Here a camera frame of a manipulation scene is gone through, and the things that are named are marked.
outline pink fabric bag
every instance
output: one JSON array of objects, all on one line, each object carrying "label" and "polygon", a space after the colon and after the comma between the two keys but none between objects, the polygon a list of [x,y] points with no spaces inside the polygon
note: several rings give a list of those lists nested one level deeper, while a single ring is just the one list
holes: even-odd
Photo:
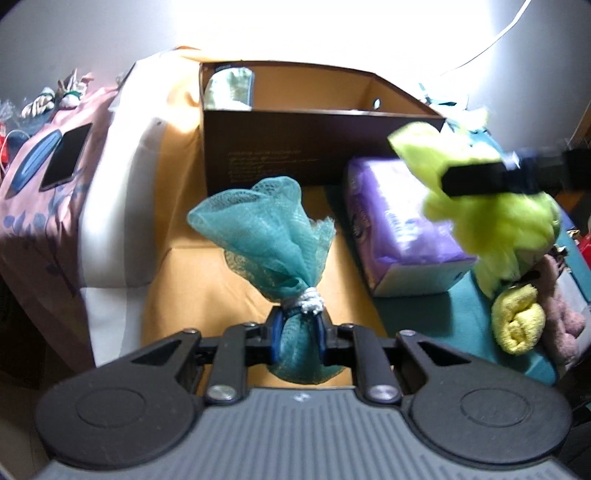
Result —
[{"label": "pink fabric bag", "polygon": [[[94,366],[86,310],[80,296],[79,217],[111,122],[116,89],[87,95],[60,111],[20,149],[0,186],[0,274],[51,347],[75,371]],[[11,198],[8,188],[33,146],[55,129],[64,134],[92,123],[72,181],[39,192],[49,164]]]}]

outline red object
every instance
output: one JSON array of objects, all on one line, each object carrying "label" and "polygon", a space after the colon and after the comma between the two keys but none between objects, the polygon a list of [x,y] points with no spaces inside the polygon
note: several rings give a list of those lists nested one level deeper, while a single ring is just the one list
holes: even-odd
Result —
[{"label": "red object", "polygon": [[587,266],[591,268],[591,233],[588,233],[579,240],[579,251],[587,262]]},{"label": "red object", "polygon": [[0,161],[4,168],[8,165],[8,145],[5,144],[6,135],[6,126],[0,123],[0,148],[2,149],[0,151]]}]

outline white wall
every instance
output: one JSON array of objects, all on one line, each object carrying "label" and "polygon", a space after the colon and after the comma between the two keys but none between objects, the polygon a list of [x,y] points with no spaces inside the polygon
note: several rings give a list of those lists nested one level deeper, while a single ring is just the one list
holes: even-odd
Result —
[{"label": "white wall", "polygon": [[96,85],[113,83],[135,60],[191,44],[373,70],[411,93],[417,81],[443,82],[469,93],[471,108],[491,110],[489,126],[505,148],[539,146],[570,136],[591,99],[591,7],[583,0],[533,0],[495,47],[437,79],[521,3],[22,0],[0,22],[0,98],[34,97],[74,66],[94,72]]}]

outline blue mesh loofah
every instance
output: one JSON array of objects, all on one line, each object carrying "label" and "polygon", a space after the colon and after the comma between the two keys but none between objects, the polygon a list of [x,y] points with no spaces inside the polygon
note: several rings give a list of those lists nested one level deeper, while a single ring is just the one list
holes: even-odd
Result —
[{"label": "blue mesh loofah", "polygon": [[[273,302],[318,285],[335,236],[332,219],[308,218],[300,185],[289,177],[218,193],[191,210],[187,221],[225,250],[230,269]],[[269,370],[300,384],[322,383],[339,373],[341,367],[320,363],[311,314],[291,309],[286,315],[279,361]]]}]

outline pink stuffed toy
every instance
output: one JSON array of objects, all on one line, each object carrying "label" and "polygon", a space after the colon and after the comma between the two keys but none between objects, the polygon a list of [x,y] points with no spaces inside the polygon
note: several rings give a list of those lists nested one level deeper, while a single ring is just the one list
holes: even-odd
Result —
[{"label": "pink stuffed toy", "polygon": [[546,315],[542,344],[557,365],[565,365],[577,358],[579,348],[575,339],[585,327],[585,318],[572,310],[556,288],[559,268],[551,255],[545,255],[530,270],[538,278],[530,283],[538,290],[538,303]]}]

